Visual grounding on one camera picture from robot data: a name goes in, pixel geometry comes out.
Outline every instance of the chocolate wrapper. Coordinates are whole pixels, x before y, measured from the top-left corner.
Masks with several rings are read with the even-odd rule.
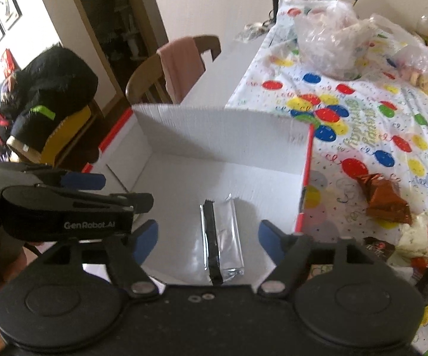
[[[410,206],[400,197],[398,184],[382,174],[367,174],[356,177],[369,207],[366,215],[389,222],[412,223]]]
[[[364,245],[367,250],[373,252],[383,261],[387,261],[395,251],[395,246],[386,241],[378,240],[374,237],[364,238]]]

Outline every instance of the pink cloth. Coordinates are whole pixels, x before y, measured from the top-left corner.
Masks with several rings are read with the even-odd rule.
[[[192,37],[169,42],[158,49],[166,90],[173,103],[181,103],[205,72],[203,60]]]

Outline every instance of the black tape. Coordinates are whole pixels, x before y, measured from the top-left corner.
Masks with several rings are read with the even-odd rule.
[[[222,285],[224,280],[220,273],[219,244],[217,242],[217,230],[215,227],[214,203],[206,200],[203,205],[204,222],[207,240],[207,265],[212,285]]]

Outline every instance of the balloon print tablecloth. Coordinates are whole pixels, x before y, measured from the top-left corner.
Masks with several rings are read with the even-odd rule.
[[[277,24],[227,106],[313,124],[305,233],[320,241],[348,235],[396,244],[398,225],[365,215],[367,203],[353,178],[383,173],[399,181],[412,212],[428,211],[428,96],[398,77],[390,56],[404,44],[386,32],[377,31],[354,81],[327,78],[301,64],[293,17],[304,4],[282,1]],[[428,351],[428,308],[415,343]]]

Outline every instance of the plastic bag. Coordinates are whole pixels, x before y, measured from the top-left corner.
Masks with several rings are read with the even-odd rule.
[[[407,45],[392,57],[400,77],[428,94],[428,48]]]
[[[424,45],[423,39],[419,36],[414,36],[408,33],[401,26],[391,22],[389,19],[373,14],[370,17],[370,22],[384,32],[393,35],[394,40],[405,45]]]
[[[359,20],[352,5],[343,1],[309,1],[306,6],[295,17],[301,58],[332,78],[357,78],[374,25],[370,20]]]

